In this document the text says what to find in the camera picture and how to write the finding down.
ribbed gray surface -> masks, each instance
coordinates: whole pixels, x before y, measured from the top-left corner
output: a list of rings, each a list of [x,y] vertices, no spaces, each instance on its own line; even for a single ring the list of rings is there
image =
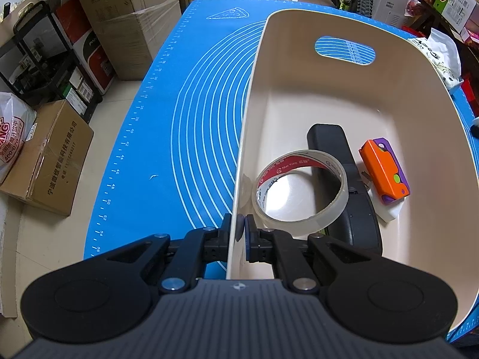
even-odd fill
[[[279,280],[200,280],[164,296],[150,317],[110,341],[73,346],[38,339],[16,358],[48,359],[442,359],[461,358],[443,340],[391,346],[338,325],[312,296]]]

oval handle hole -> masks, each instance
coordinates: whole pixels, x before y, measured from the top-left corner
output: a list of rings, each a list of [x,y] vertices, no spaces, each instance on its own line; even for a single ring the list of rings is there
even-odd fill
[[[332,36],[320,37],[316,40],[314,48],[319,55],[357,64],[370,64],[376,57],[374,50],[365,44]]]

clear tape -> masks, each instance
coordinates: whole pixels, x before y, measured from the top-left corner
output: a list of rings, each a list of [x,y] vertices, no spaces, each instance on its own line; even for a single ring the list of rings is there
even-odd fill
[[[341,181],[339,192],[333,201],[322,211],[302,220],[282,221],[267,215],[264,212],[264,206],[271,185],[289,171],[309,166],[329,169]],[[260,173],[251,192],[254,211],[263,224],[267,228],[287,231],[293,236],[304,236],[326,228],[344,211],[348,198],[348,181],[344,167],[332,155],[316,150],[294,151],[271,162]]]

purple plastic part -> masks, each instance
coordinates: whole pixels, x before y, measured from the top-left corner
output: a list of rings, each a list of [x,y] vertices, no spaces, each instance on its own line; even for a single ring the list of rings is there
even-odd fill
[[[404,175],[404,173],[402,172],[402,169],[401,169],[401,166],[399,164],[399,161],[398,159],[396,158],[396,156],[394,155],[394,151],[392,150],[392,147],[390,145],[390,143],[385,139],[385,138],[377,138],[377,139],[373,139],[374,143],[376,143],[378,146],[380,144],[383,144],[384,145],[384,150],[389,152],[392,156],[392,158],[394,159],[394,162],[396,163],[396,166],[398,167],[398,175],[399,175],[399,179],[401,180],[401,182],[406,185],[406,187],[408,188],[409,190],[409,193],[411,193],[411,189],[409,188],[409,184],[408,184],[408,181],[406,180],[406,176]],[[390,204],[391,202],[394,201],[394,199],[392,197],[389,197],[389,196],[381,196],[383,201],[385,202],[385,204]]]

black metal shelf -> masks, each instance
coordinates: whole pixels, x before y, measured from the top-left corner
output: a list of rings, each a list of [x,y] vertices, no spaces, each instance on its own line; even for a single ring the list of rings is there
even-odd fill
[[[32,51],[25,43],[25,36],[43,19],[48,18],[55,30],[58,38],[65,47],[65,51],[58,55],[49,58],[50,63],[52,59],[58,59],[58,62],[54,63],[53,76],[46,71],[42,64],[34,57]],[[75,54],[75,51],[70,47],[70,44],[64,38],[61,30],[58,28],[55,22],[50,7],[45,1],[40,1],[33,5],[24,15],[21,17],[13,28],[13,37],[8,40],[3,46],[0,47],[0,58],[5,56],[6,53],[17,48],[22,55],[28,55],[32,63],[38,69],[44,79],[44,83],[41,87],[37,87],[26,92],[20,92],[9,81],[9,79],[0,71],[0,78],[6,83],[9,89],[18,97],[25,101],[28,105],[34,107],[44,104],[46,102],[55,101],[59,99],[65,99],[61,89],[58,87],[63,81],[66,74],[72,70],[72,67],[77,67],[83,78],[93,91],[93,97],[89,102],[84,102],[87,106],[82,118],[86,122],[89,122],[92,118],[93,112],[96,106],[102,101],[102,96],[98,88],[95,86],[93,80],[88,75],[86,69],[80,63],[80,60]]]

